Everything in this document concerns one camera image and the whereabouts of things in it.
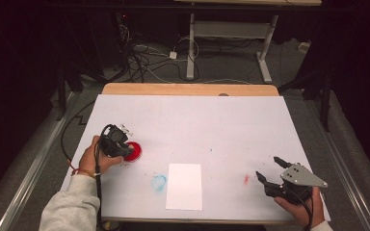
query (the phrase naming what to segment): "red stain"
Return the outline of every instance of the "red stain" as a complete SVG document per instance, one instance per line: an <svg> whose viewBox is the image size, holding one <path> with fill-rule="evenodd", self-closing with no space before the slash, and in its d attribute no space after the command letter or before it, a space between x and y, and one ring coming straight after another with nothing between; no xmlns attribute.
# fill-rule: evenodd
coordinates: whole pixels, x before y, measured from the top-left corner
<svg viewBox="0 0 370 231"><path fill-rule="evenodd" d="M250 178L251 177L246 174L246 176L245 176L245 185L248 185Z"/></svg>

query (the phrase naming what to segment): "blue paint smudge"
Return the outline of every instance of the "blue paint smudge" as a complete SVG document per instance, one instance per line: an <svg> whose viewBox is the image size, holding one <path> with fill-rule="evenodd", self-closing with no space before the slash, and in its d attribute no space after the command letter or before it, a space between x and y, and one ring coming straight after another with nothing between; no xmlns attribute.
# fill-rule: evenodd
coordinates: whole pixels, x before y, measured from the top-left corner
<svg viewBox="0 0 370 231"><path fill-rule="evenodd" d="M165 177L164 175L154 176L154 178L152 178L152 181L151 181L152 188L157 192L162 191L166 184L167 184L167 177Z"/></svg>

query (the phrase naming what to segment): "blank sheet of paper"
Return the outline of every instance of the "blank sheet of paper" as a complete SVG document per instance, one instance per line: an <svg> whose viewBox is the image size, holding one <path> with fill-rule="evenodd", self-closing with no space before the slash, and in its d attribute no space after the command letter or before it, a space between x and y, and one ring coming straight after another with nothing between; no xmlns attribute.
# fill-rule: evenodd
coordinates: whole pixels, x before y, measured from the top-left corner
<svg viewBox="0 0 370 231"><path fill-rule="evenodd" d="M170 164L166 209L202 210L200 165Z"/></svg>

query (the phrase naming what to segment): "gray sleeve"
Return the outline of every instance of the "gray sleeve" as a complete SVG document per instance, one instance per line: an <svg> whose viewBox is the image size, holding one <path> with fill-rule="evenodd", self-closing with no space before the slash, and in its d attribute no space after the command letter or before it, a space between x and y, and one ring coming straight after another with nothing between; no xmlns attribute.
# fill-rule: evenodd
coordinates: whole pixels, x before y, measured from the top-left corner
<svg viewBox="0 0 370 231"><path fill-rule="evenodd" d="M57 192L41 214L40 231L95 230L100 207L95 180L73 175L65 192Z"/></svg>
<svg viewBox="0 0 370 231"><path fill-rule="evenodd" d="M312 228L311 231L332 231L332 229L329 223L326 220L324 220L319 225Z"/></svg>

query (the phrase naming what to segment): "red lid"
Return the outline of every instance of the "red lid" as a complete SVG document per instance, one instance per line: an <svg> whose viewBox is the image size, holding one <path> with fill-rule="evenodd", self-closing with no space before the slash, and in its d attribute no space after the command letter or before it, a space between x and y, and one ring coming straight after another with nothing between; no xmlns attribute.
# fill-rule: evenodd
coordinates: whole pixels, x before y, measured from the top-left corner
<svg viewBox="0 0 370 231"><path fill-rule="evenodd" d="M137 142L129 141L127 144L133 145L134 146L134 151L130 155L124 158L125 162L135 162L137 161L142 153L141 146Z"/></svg>

